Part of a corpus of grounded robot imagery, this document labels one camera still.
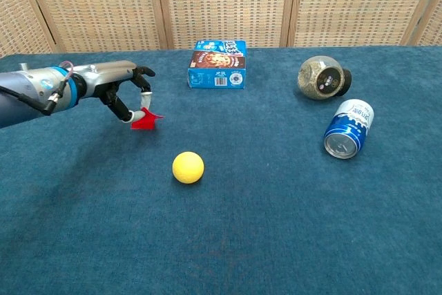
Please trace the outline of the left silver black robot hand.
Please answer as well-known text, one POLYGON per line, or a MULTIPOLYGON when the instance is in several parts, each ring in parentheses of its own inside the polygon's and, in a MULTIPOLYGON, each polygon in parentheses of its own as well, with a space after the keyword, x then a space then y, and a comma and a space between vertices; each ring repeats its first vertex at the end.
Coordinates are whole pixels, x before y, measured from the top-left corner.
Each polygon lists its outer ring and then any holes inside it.
POLYGON ((146 117, 152 98, 151 86, 144 79, 155 76, 155 72, 147 66, 123 60, 75 67, 75 72, 86 83, 87 97, 96 97, 124 123, 133 123, 146 117), (117 96, 119 85, 130 81, 140 89, 140 110, 132 111, 117 96))

